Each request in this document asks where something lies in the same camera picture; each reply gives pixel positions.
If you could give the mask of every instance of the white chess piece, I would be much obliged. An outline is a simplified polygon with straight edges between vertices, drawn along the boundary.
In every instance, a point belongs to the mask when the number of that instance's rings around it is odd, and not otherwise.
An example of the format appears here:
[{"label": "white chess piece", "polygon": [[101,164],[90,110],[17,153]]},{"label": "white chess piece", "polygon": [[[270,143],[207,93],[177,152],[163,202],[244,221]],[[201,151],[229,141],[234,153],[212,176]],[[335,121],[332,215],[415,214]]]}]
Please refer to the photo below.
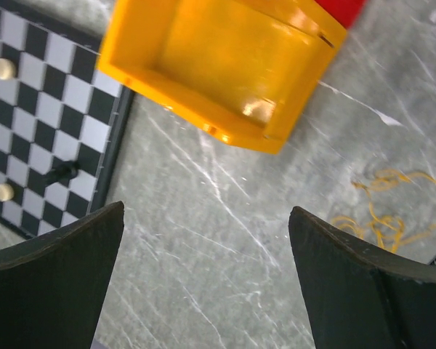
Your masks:
[{"label": "white chess piece", "polygon": [[11,185],[8,184],[0,184],[0,201],[8,201],[13,198],[15,192]]},{"label": "white chess piece", "polygon": [[0,58],[0,80],[10,80],[15,77],[15,65],[10,60]]}]

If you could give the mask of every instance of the black chess piece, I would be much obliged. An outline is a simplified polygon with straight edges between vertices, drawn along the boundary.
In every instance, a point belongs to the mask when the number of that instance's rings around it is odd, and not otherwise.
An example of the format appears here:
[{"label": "black chess piece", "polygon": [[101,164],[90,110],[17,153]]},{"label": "black chess piece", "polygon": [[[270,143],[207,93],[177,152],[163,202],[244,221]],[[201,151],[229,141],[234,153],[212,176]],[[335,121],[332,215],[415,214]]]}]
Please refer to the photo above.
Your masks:
[{"label": "black chess piece", "polygon": [[45,175],[45,185],[49,185],[59,182],[61,180],[72,180],[76,178],[79,173],[79,165],[75,161],[65,161],[50,170]]}]

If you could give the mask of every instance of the orange plastic box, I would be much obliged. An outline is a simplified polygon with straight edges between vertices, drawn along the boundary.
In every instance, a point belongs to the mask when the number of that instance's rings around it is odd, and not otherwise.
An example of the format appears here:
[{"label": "orange plastic box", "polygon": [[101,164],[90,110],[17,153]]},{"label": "orange plastic box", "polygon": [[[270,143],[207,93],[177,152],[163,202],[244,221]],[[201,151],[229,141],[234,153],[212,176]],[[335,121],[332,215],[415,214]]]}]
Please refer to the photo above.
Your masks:
[{"label": "orange plastic box", "polygon": [[118,0],[98,68],[224,143],[277,153],[346,33],[313,0]]}]

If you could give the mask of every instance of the marble floor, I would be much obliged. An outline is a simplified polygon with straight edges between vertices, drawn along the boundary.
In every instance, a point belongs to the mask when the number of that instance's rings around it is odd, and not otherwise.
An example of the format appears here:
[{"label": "marble floor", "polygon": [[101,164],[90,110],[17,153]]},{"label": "marble floor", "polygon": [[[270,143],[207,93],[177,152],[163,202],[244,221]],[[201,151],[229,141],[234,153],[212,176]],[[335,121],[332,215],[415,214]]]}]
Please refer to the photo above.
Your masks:
[{"label": "marble floor", "polygon": [[[26,0],[103,35],[113,0]],[[369,218],[351,180],[436,177],[436,0],[369,0],[278,156],[227,147],[138,96],[110,201],[126,230],[96,338],[108,348],[314,348],[287,223],[293,206]],[[375,196],[410,234],[436,185]],[[0,227],[0,244],[17,239]],[[398,254],[436,255],[436,231]]]}]

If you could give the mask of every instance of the chessboard frame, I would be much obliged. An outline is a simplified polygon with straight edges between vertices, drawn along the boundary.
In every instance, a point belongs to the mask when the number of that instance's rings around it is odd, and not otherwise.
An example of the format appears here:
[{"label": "chessboard frame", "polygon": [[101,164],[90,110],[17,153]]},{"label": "chessboard frame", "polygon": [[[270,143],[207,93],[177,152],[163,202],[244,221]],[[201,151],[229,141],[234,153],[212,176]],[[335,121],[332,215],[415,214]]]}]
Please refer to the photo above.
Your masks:
[{"label": "chessboard frame", "polygon": [[[61,22],[51,15],[45,14],[38,10],[32,9],[27,5],[17,3],[14,0],[0,0],[0,9],[8,12],[12,12],[15,15],[20,16],[24,20],[27,20],[34,25],[45,28],[48,31],[52,31],[58,35],[64,36],[75,43],[92,50],[93,52],[99,52],[102,39],[91,36],[90,34],[83,32],[77,28],[70,27],[69,25]],[[105,205],[105,201],[108,195],[110,187],[110,181],[113,176],[113,172],[116,166],[116,160],[121,148],[121,141],[124,136],[124,131],[129,117],[130,108],[134,99],[135,93],[125,86],[122,86],[121,95],[118,100],[116,110],[117,117],[113,122],[108,137],[110,145],[107,146],[105,153],[102,155],[102,167],[104,171],[100,173],[98,178],[94,197],[89,205],[88,212],[96,211],[97,209]],[[25,230],[20,229],[16,225],[13,225],[8,220],[4,219],[0,215],[0,223],[11,231],[15,232],[23,238],[30,239],[35,238]]]}]

